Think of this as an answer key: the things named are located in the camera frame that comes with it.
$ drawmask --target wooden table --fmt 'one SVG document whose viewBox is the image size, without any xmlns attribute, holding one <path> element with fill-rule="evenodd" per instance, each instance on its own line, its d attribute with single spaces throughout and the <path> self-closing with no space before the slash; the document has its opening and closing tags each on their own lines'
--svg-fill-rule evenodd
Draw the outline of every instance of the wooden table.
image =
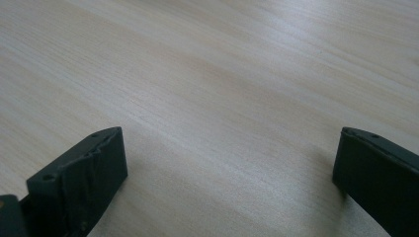
<svg viewBox="0 0 419 237">
<path fill-rule="evenodd" d="M 88 134 L 129 177 L 90 236 L 385 236 L 342 126 L 419 153 L 416 0 L 0 1 L 0 194 Z"/>
</svg>

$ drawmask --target black plastic object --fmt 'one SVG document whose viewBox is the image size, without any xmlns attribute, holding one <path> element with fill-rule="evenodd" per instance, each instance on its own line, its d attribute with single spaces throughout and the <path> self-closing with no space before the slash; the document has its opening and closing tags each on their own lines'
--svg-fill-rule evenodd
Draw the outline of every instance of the black plastic object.
<svg viewBox="0 0 419 237">
<path fill-rule="evenodd" d="M 0 197 L 0 236 L 87 236 L 126 176 L 122 129 L 93 133 L 30 177 L 20 202 Z"/>
<path fill-rule="evenodd" d="M 344 127 L 333 182 L 391 236 L 419 236 L 419 156 L 370 132 Z"/>
</svg>

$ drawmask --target black clamp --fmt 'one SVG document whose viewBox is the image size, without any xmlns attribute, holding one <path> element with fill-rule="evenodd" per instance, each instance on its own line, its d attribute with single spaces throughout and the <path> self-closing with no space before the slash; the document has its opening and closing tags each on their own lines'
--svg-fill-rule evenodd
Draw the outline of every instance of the black clamp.
<svg viewBox="0 0 419 237">
<path fill-rule="evenodd" d="M 419 236 L 419 156 L 376 134 L 341 132 L 333 182 L 391 236 Z"/>
<path fill-rule="evenodd" d="M 122 129 L 95 132 L 30 177 L 21 201 L 0 196 L 0 236 L 87 236 L 126 177 Z"/>
</svg>

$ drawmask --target wood grain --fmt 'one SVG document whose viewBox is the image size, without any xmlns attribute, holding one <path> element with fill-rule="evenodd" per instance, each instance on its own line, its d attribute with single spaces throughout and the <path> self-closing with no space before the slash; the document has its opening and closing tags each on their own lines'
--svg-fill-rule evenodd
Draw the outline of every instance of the wood grain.
<svg viewBox="0 0 419 237">
<path fill-rule="evenodd" d="M 419 153 L 414 0 L 0 1 L 0 194 L 120 125 L 90 236 L 385 236 L 331 183 L 340 129 Z"/>
</svg>

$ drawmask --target light wood surface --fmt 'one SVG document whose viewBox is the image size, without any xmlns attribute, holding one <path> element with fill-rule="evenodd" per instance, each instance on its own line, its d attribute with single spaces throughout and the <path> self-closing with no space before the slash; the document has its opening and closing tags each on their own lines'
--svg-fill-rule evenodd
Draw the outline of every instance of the light wood surface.
<svg viewBox="0 0 419 237">
<path fill-rule="evenodd" d="M 419 153 L 416 0 L 0 1 L 0 194 L 120 125 L 90 236 L 386 236 L 331 182 L 342 126 Z"/>
</svg>

